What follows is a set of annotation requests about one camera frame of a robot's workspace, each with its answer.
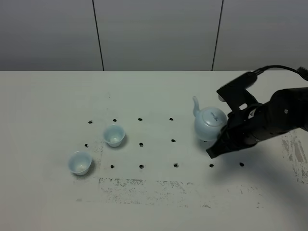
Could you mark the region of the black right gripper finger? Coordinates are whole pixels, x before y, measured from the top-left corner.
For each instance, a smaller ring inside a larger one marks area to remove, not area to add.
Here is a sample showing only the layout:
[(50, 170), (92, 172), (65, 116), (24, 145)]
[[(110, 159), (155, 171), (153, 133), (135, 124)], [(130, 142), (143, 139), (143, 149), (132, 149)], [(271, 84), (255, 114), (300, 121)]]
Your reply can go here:
[(218, 139), (210, 148), (206, 150), (211, 159), (234, 151), (238, 151), (238, 146), (232, 140), (224, 139)]

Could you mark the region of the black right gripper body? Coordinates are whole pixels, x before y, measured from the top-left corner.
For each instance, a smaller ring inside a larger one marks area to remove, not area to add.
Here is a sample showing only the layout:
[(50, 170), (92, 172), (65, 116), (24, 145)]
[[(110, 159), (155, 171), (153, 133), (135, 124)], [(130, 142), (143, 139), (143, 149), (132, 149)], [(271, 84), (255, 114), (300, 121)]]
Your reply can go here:
[(284, 134), (278, 118), (270, 114), (271, 106), (261, 105), (251, 111), (251, 118), (236, 125), (229, 119), (221, 133), (221, 146), (227, 151), (239, 151), (255, 146), (257, 143)]

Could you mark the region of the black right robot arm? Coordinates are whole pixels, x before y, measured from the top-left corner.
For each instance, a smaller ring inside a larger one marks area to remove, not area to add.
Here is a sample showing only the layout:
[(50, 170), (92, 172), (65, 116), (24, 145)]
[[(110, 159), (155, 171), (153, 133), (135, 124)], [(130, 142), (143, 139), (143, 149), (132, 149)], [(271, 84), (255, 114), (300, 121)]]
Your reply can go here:
[(224, 100), (231, 112), (216, 142), (207, 149), (210, 158), (253, 147), (297, 128), (308, 129), (307, 88), (278, 90), (264, 104), (246, 90), (239, 96), (228, 94)]

